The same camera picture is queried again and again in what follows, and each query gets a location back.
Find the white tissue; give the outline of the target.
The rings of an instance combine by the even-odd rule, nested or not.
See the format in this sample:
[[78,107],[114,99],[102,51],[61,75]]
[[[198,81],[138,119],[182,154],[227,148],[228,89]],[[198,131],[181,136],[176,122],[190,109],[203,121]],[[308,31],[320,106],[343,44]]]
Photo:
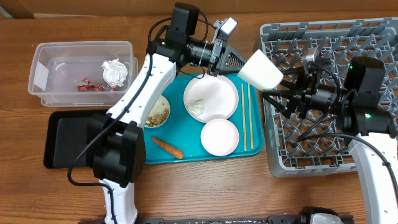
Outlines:
[[103,62],[103,80],[111,88],[124,86],[124,81],[127,78],[127,67],[119,61],[119,59],[108,60]]

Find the large white plate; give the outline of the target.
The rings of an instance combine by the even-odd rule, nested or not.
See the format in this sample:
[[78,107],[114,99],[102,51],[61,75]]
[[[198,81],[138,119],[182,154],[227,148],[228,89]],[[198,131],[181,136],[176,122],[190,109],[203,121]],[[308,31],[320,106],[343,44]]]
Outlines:
[[[204,99],[205,111],[195,116],[187,110],[189,100]],[[185,88],[183,103],[197,121],[208,123],[213,119],[229,119],[239,104],[239,95],[234,83],[227,77],[205,75],[201,79],[193,78]]]

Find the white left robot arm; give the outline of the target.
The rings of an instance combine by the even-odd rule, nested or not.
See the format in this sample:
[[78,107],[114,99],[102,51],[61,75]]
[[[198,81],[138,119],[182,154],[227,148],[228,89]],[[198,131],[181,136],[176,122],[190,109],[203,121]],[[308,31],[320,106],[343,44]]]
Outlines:
[[227,44],[236,21],[216,21],[213,40],[207,43],[192,37],[200,15],[199,8],[178,2],[172,17],[156,22],[160,29],[147,36],[147,55],[138,76],[113,107],[105,114],[93,115],[88,123],[84,152],[87,166],[104,190],[104,223],[137,220],[134,182],[146,160],[144,126],[181,68],[190,64],[207,68],[210,75],[226,75],[239,72],[246,62]]

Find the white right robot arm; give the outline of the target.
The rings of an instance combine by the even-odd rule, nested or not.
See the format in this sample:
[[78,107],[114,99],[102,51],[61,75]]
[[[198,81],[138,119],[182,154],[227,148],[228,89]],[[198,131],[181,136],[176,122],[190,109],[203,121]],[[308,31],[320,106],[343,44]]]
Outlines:
[[262,96],[286,118],[309,110],[333,113],[358,170],[368,223],[397,223],[397,130],[392,115],[378,107],[384,63],[371,57],[353,57],[341,83],[331,71],[331,59],[309,49],[303,65],[282,71],[296,75],[280,80]]

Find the white paper cup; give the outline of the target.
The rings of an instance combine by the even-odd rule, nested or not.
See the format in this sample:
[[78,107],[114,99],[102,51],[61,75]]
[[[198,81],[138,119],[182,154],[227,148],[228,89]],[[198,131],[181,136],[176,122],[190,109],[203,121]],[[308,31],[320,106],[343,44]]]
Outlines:
[[264,91],[274,89],[284,75],[261,50],[256,50],[239,71],[238,77]]

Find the wooden chopstick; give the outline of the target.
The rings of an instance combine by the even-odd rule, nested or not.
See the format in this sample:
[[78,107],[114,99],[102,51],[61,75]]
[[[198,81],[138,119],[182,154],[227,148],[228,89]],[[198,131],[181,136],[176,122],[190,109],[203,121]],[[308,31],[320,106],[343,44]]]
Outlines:
[[252,131],[252,103],[251,103],[251,85],[248,83],[248,106],[249,106],[249,130],[251,149],[254,149],[253,131]]
[[246,134],[246,110],[245,110],[245,100],[244,100],[244,85],[241,84],[241,103],[242,103],[242,114],[243,114],[243,141],[244,141],[244,151],[247,151],[247,134]]

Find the red snack wrapper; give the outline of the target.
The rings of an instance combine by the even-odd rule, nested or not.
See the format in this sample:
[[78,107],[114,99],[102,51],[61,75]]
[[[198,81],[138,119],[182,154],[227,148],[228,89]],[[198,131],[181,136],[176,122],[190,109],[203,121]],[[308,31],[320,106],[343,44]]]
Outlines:
[[102,83],[92,82],[89,78],[84,78],[82,81],[77,83],[78,91],[114,91],[115,88],[111,88],[109,85]]

